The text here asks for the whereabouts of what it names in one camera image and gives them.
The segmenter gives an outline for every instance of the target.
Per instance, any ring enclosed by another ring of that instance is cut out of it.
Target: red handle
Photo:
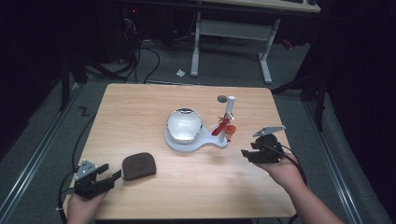
[[[217,129],[215,129],[215,131],[213,131],[212,136],[218,136],[219,133],[224,129],[225,125],[230,121],[230,119],[225,118],[223,120],[223,122],[219,125],[219,127]]]

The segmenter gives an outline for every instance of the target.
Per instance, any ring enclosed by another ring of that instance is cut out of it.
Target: cable
[[[132,30],[132,33],[134,34],[135,32],[136,32],[136,26],[134,25],[134,22],[133,21],[131,21],[131,20],[129,20],[129,19],[126,19],[126,18],[124,18],[123,19],[124,21],[126,21],[127,23],[128,23],[128,27],[125,29],[125,31],[123,32],[123,35],[124,35],[124,37],[125,37],[125,39],[126,39],[126,45],[127,45],[127,47],[129,48],[129,47],[131,47],[132,46],[132,41],[134,40],[134,36],[133,35],[131,35],[131,39],[128,37],[128,31],[129,31],[129,29],[133,26],[134,27],[134,29]]]
[[[61,182],[61,186],[59,187],[58,190],[58,207],[56,208],[59,212],[59,216],[61,217],[62,223],[66,224],[67,223],[67,218],[66,218],[66,214],[64,213],[64,202],[62,202],[62,194],[64,193],[64,182],[66,182],[67,178],[74,174],[76,171],[73,169],[72,171],[70,171],[62,180]]]
[[[85,125],[84,129],[83,129],[83,130],[81,131],[81,133],[79,134],[78,140],[77,140],[77,142],[76,142],[76,144],[75,144],[75,147],[74,147],[74,149],[73,149],[73,154],[72,154],[72,169],[73,169],[74,171],[76,171],[76,170],[78,169],[78,167],[75,165],[75,161],[74,161],[75,156],[76,156],[76,150],[77,150],[77,147],[78,147],[78,143],[79,143],[79,141],[81,140],[82,135],[85,133],[85,130],[88,128],[88,126],[90,125],[90,123],[93,121],[93,119],[94,119],[95,117],[96,117],[96,114],[94,114],[94,115],[92,116],[92,118],[90,119],[90,121],[88,121],[88,123]]]
[[[141,45],[139,45],[139,51],[138,51],[138,55],[137,55],[137,64],[136,64],[136,68],[134,69],[134,84],[137,84],[137,65],[140,62],[140,56],[141,56]]]
[[[228,39],[229,39],[229,38],[224,38],[224,42],[225,42],[225,43],[228,43],[228,44],[238,45],[238,46],[245,46],[245,45],[250,44],[251,42],[257,42],[257,40],[248,39],[248,40],[246,40],[246,42],[244,42],[244,43],[238,43],[238,42],[235,42],[235,41],[230,41],[230,40],[228,40]]]
[[[271,150],[273,150],[276,154],[281,155],[283,157],[285,157],[286,159],[288,159],[289,161],[291,161],[291,163],[293,163],[293,165],[297,168],[297,170],[300,172],[301,177],[303,178],[304,183],[307,185],[306,183],[306,177],[305,177],[305,173],[303,171],[303,168],[294,160],[292,159],[290,156],[286,155],[286,153],[282,153],[279,152],[275,149],[273,149],[272,147],[269,147],[267,145],[264,145],[267,148],[270,148]]]
[[[192,18],[192,22],[191,22],[191,26],[190,26],[189,31],[183,37],[175,39],[174,41],[183,40],[183,39],[190,38],[191,36],[193,36],[193,35],[189,35],[189,34],[191,33],[192,27],[194,26],[194,22],[195,22],[196,16],[197,16],[197,13],[195,12],[194,13],[194,17]]]
[[[158,41],[155,40],[155,39],[147,39],[147,40],[143,40],[142,43],[143,43],[143,42],[154,42],[154,44],[153,44],[152,46],[150,46],[150,47],[144,47],[143,49],[154,49],[154,48],[157,47],[157,45],[158,45]]]
[[[129,76],[132,74],[133,71],[136,72],[136,67],[137,67],[137,64],[139,63],[139,61],[136,59],[136,56],[135,56],[135,55],[134,55],[134,60],[136,61],[136,63],[135,63],[135,65],[134,65],[134,67],[131,69],[131,71],[128,73],[128,75],[125,77],[123,83],[126,83],[126,82],[128,81],[128,78],[129,78]]]
[[[191,45],[194,44],[194,40],[190,40],[190,38],[192,38],[192,37],[193,37],[193,35],[192,35],[192,36],[189,36],[189,37],[186,37],[186,38],[184,38],[184,39],[182,39],[182,40],[178,40],[177,42],[175,41],[175,42],[173,42],[173,43],[176,44],[176,45],[178,45],[178,46],[181,46],[181,47],[189,47],[189,46],[191,46]],[[181,41],[184,41],[184,42],[187,42],[187,41],[188,41],[188,44],[180,44],[180,43],[178,43],[178,42],[181,42]]]
[[[222,44],[223,44],[223,41],[224,41],[224,38],[223,37],[217,37],[217,36],[213,36],[212,37],[212,39],[219,39],[219,44],[217,45],[217,46],[215,46],[214,48],[211,48],[211,49],[208,49],[208,48],[205,48],[205,47],[203,47],[203,45],[202,44],[200,44],[200,48],[201,49],[205,49],[205,50],[214,50],[214,49],[218,49],[218,48],[220,48],[221,46],[222,46]]]
[[[155,66],[155,68],[150,73],[148,73],[148,75],[146,75],[146,78],[143,81],[143,84],[146,84],[146,82],[148,81],[149,77],[155,72],[155,70],[157,70],[158,66],[160,66],[160,55],[157,52],[155,52],[154,50],[152,50],[152,49],[146,49],[146,50],[149,50],[149,51],[155,53],[157,55],[157,57],[158,57],[158,62],[157,62],[157,65]]]
[[[291,163],[293,163],[293,165],[294,165],[294,166],[297,168],[297,170],[300,172],[300,175],[301,175],[301,177],[303,178],[304,183],[307,185],[307,183],[306,183],[306,177],[305,177],[305,173],[304,173],[304,171],[303,171],[303,168],[302,168],[294,159],[292,159],[290,156],[286,155],[286,153],[284,153],[284,152],[279,152],[279,151],[275,150],[275,149],[272,148],[272,147],[268,147],[267,145],[264,145],[264,146],[267,147],[267,148],[269,148],[269,149],[271,149],[271,150],[274,151],[276,154],[281,155],[281,156],[285,157],[286,159],[288,159],[289,161],[291,161]],[[292,223],[297,219],[297,217],[298,217],[298,214],[296,213],[293,217],[291,217],[291,219],[289,220],[288,224],[292,224]]]
[[[92,75],[95,75],[95,76],[103,76],[103,75],[105,75],[105,76],[108,76],[108,77],[112,77],[112,78],[115,78],[115,79],[124,79],[125,80],[125,77],[121,77],[121,76],[119,76],[119,74],[122,74],[122,73],[124,73],[124,72],[127,72],[129,69],[134,69],[136,66],[137,66],[137,61],[136,61],[136,59],[135,59],[135,55],[134,55],[134,50],[136,49],[136,48],[140,48],[140,45],[141,45],[141,42],[139,41],[139,39],[140,39],[140,36],[142,35],[142,33],[141,32],[137,32],[136,34],[135,34],[135,37],[133,37],[133,39],[135,39],[136,41],[134,41],[132,44],[130,44],[129,46],[127,46],[127,50],[128,50],[128,52],[127,52],[127,54],[128,54],[128,56],[127,57],[131,57],[131,59],[130,59],[130,61],[129,61],[129,63],[128,63],[128,65],[126,65],[125,67],[123,67],[123,68],[121,68],[120,70],[118,70],[118,71],[114,71],[114,72],[112,72],[112,71],[108,71],[107,69],[105,69],[102,65],[100,65],[100,64],[97,64],[97,63],[93,63],[93,62],[90,62],[90,61],[88,61],[88,60],[84,60],[83,62],[85,63],[85,64],[88,64],[88,65],[90,65],[90,66],[92,66],[94,69],[96,69],[97,71],[99,71],[99,72],[94,72],[94,71],[92,71],[90,68],[88,68],[88,67],[85,67],[85,71],[87,72],[87,73],[89,73],[89,74],[92,74]]]
[[[74,189],[74,188],[67,188],[67,189],[64,189],[64,190],[62,191],[62,194],[64,194],[65,192],[67,192],[67,191],[70,190],[70,189]]]

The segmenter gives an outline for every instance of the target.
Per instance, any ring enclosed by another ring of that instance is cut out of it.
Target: brown sponge
[[[124,180],[135,180],[148,175],[155,175],[157,168],[151,154],[142,152],[125,158],[122,162]]]

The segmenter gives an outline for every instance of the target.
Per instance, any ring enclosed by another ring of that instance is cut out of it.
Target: metal bracket
[[[265,136],[270,133],[276,133],[276,132],[279,132],[279,131],[282,131],[285,129],[286,129],[285,125],[282,125],[280,127],[264,127],[261,130],[259,130],[258,132],[254,133],[253,137]]]

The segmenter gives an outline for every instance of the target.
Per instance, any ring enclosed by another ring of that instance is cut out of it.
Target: human hand
[[[67,223],[68,224],[87,224],[90,223],[96,213],[96,210],[102,200],[106,197],[108,191],[87,200],[77,194],[73,194],[67,205]]]
[[[297,158],[294,155],[290,153],[286,153],[286,155],[298,163]],[[285,157],[282,157],[278,163],[253,164],[268,172],[274,181],[278,185],[282,186],[285,190],[295,188],[299,185],[305,185],[297,167]]]

